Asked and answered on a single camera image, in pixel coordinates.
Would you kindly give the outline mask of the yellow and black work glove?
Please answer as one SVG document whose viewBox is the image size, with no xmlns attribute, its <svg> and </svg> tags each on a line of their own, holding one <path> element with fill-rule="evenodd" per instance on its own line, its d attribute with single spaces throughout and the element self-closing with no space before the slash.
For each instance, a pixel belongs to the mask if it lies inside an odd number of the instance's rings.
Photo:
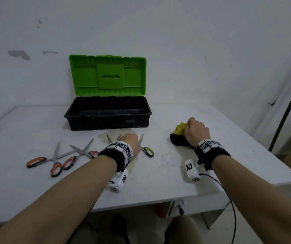
<svg viewBox="0 0 291 244">
<path fill-rule="evenodd" d="M 175 146 L 189 147 L 194 150 L 195 147 L 192 146 L 185 137 L 186 126 L 187 126 L 187 123 L 184 123 L 184 122 L 177 125 L 174 132 L 170 134 L 170 140 L 172 144 Z"/>
</svg>

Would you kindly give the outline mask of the black pole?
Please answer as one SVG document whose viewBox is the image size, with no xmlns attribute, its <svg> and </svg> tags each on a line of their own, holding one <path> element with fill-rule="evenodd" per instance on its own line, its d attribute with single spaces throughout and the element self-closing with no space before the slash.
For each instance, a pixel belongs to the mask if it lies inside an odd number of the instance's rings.
<svg viewBox="0 0 291 244">
<path fill-rule="evenodd" d="M 271 143 L 269 145 L 269 148 L 268 148 L 269 152 L 273 151 L 273 148 L 274 148 L 274 146 L 276 144 L 276 141 L 277 141 L 277 139 L 278 139 L 278 137 L 280 135 L 280 132 L 281 132 L 281 130 L 282 130 L 282 128 L 283 128 L 283 126 L 284 126 L 284 124 L 286 122 L 286 119 L 289 116 L 290 111 L 291 111 L 291 99 L 290 99 L 290 102 L 289 102 L 289 104 L 288 104 L 288 106 L 287 106 L 287 108 L 286 108 L 286 110 L 285 110 L 285 112 L 284 112 L 284 114 L 283 114 L 283 116 L 281 118 L 281 121 L 280 121 L 280 123 L 279 123 L 279 125 L 278 125 L 278 127 L 277 127 L 277 129 L 276 129 L 276 131 L 274 133 L 273 139 L 272 139 L 272 141 L 271 141 Z"/>
</svg>

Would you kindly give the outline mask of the orange object under table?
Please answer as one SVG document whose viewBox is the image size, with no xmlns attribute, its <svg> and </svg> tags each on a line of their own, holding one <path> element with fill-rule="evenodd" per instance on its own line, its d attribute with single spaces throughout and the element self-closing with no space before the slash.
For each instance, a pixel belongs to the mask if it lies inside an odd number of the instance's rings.
<svg viewBox="0 0 291 244">
<path fill-rule="evenodd" d="M 155 203 L 153 204 L 154 210 L 156 215 L 159 218 L 166 218 L 166 210 L 165 210 L 165 203 L 161 202 L 161 203 Z"/>
</svg>

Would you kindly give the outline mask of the black wristband with markers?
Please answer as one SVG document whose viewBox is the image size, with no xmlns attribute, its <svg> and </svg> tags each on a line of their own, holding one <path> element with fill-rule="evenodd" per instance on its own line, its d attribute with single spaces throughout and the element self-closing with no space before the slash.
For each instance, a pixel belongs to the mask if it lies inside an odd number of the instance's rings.
<svg viewBox="0 0 291 244">
<path fill-rule="evenodd" d="M 130 144 L 124 141 L 110 143 L 98 156 L 107 156 L 115 160 L 117 164 L 116 172 L 123 172 L 134 157 Z"/>
<path fill-rule="evenodd" d="M 200 141 L 195 148 L 195 154 L 197 155 L 200 164 L 204 164 L 204 169 L 206 171 L 212 170 L 212 162 L 216 157 L 220 155 L 231 157 L 221 143 L 212 139 L 204 139 Z"/>
</svg>

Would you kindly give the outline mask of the person's left forearm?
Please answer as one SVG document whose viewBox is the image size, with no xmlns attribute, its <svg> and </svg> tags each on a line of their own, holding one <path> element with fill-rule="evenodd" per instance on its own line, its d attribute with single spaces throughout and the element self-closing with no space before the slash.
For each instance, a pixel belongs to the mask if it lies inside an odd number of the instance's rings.
<svg viewBox="0 0 291 244">
<path fill-rule="evenodd" d="M 101 155 L 71 172 L 0 228 L 0 244 L 65 244 L 116 169 Z"/>
</svg>

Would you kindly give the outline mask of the person's right forearm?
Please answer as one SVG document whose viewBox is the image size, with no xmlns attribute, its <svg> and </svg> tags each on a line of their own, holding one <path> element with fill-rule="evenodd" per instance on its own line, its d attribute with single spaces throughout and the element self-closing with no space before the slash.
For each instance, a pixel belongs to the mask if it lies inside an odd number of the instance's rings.
<svg viewBox="0 0 291 244">
<path fill-rule="evenodd" d="M 263 244 L 291 244 L 290 198 L 230 156 L 217 156 L 212 168 Z"/>
</svg>

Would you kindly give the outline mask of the person's leg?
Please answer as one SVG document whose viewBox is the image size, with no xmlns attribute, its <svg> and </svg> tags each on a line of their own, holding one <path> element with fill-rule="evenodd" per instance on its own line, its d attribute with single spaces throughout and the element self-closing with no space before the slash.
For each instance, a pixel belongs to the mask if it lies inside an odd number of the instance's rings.
<svg viewBox="0 0 291 244">
<path fill-rule="evenodd" d="M 195 221 L 188 215 L 179 215 L 168 225 L 164 244 L 203 244 L 203 240 Z"/>
</svg>

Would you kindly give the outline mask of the person's left hand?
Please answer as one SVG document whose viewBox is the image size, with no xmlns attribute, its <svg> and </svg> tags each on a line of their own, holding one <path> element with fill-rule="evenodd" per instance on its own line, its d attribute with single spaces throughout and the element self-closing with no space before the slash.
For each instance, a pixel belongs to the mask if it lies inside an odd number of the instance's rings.
<svg viewBox="0 0 291 244">
<path fill-rule="evenodd" d="M 121 140 L 125 143 L 128 143 L 132 150 L 133 150 L 133 157 L 136 157 L 139 152 L 141 151 L 141 148 L 139 146 L 139 139 L 138 135 L 134 133 L 126 133 L 124 135 L 121 135 L 118 140 Z"/>
</svg>

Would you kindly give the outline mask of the orange-handled scissors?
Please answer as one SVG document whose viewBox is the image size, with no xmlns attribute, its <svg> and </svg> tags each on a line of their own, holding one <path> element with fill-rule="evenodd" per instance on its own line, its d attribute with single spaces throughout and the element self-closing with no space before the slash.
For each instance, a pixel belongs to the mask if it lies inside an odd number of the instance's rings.
<svg viewBox="0 0 291 244">
<path fill-rule="evenodd" d="M 33 168 L 33 167 L 39 166 L 41 164 L 44 164 L 44 163 L 46 163 L 48 161 L 52 161 L 53 162 L 53 167 L 50 170 L 50 176 L 52 178 L 55 178 L 55 177 L 59 176 L 62 173 L 63 165 L 60 162 L 57 162 L 57 160 L 60 159 L 60 158 L 65 157 L 65 156 L 68 156 L 68 155 L 70 155 L 70 154 L 72 154 L 72 153 L 74 153 L 75 151 L 78 150 L 78 148 L 74 148 L 72 151 L 69 151 L 69 152 L 66 152 L 64 154 L 59 155 L 59 148 L 60 148 L 60 142 L 58 142 L 58 145 L 57 145 L 57 147 L 55 149 L 53 157 L 46 158 L 46 157 L 40 156 L 40 157 L 31 159 L 29 162 L 27 162 L 26 167 L 27 168 Z"/>
</svg>

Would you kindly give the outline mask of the white desk drawer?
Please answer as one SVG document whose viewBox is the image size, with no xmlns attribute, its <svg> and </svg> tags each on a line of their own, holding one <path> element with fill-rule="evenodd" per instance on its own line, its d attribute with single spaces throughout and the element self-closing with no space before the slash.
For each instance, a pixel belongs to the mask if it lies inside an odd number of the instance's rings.
<svg viewBox="0 0 291 244">
<path fill-rule="evenodd" d="M 225 192 L 178 199 L 172 203 L 167 217 L 179 216 L 180 208 L 184 211 L 185 215 L 191 215 L 224 209 L 229 205 L 229 202 L 229 197 Z"/>
</svg>

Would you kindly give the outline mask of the black toolbox with green lid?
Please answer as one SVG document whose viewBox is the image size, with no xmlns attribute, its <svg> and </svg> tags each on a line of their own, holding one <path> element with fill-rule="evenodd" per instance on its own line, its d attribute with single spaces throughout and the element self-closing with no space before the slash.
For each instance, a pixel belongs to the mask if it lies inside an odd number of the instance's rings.
<svg viewBox="0 0 291 244">
<path fill-rule="evenodd" d="M 144 57 L 70 55 L 76 98 L 64 118 L 72 131 L 148 127 Z"/>
</svg>

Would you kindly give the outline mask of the black right wristband with markers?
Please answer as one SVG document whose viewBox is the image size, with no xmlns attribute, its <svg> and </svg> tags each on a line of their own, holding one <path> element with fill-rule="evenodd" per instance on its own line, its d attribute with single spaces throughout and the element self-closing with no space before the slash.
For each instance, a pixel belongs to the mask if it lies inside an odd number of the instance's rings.
<svg viewBox="0 0 291 244">
<path fill-rule="evenodd" d="M 206 171 L 212 170 L 212 162 L 216 157 L 220 155 L 231 157 L 221 143 L 212 139 L 204 139 L 200 141 L 195 148 L 195 154 L 197 155 L 200 164 L 204 164 L 204 169 Z"/>
</svg>

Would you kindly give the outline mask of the red-handled scissors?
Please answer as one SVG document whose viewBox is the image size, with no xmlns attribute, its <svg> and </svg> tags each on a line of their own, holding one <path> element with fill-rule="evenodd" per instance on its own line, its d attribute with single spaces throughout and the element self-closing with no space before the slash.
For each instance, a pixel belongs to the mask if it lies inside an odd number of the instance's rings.
<svg viewBox="0 0 291 244">
<path fill-rule="evenodd" d="M 74 164 L 76 163 L 76 161 L 81 157 L 81 156 L 87 156 L 90 159 L 94 159 L 98 156 L 99 152 L 98 151 L 88 151 L 91 143 L 93 142 L 94 138 L 92 138 L 92 140 L 85 146 L 84 149 L 80 149 L 78 147 L 75 147 L 73 145 L 70 145 L 71 148 L 75 149 L 76 152 L 78 153 L 77 156 L 72 156 L 70 158 L 68 158 L 64 164 L 62 165 L 62 169 L 63 170 L 69 170 L 71 169 Z"/>
</svg>

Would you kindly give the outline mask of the person's right hand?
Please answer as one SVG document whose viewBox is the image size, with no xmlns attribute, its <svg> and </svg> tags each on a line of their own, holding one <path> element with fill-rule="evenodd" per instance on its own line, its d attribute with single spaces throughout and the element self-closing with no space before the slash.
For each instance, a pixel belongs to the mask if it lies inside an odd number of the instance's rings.
<svg viewBox="0 0 291 244">
<path fill-rule="evenodd" d="M 197 147 L 198 143 L 205 139 L 211 139 L 209 128 L 205 127 L 204 123 L 201 122 L 201 129 L 199 130 L 187 130 L 187 126 L 185 127 L 185 137 L 187 141 L 194 146 Z"/>
</svg>

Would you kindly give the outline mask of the green-handled scissors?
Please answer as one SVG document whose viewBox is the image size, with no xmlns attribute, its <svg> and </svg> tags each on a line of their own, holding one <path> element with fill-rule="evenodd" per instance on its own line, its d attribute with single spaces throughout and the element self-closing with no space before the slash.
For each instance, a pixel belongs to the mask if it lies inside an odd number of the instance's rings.
<svg viewBox="0 0 291 244">
<path fill-rule="evenodd" d="M 141 151 L 143 151 L 145 153 L 146 156 L 152 158 L 155 155 L 154 151 L 148 147 L 141 146 L 142 141 L 143 141 L 143 136 L 144 136 L 144 134 L 142 134 L 142 136 L 140 137 L 140 139 L 138 141 L 138 147 L 141 149 Z"/>
</svg>

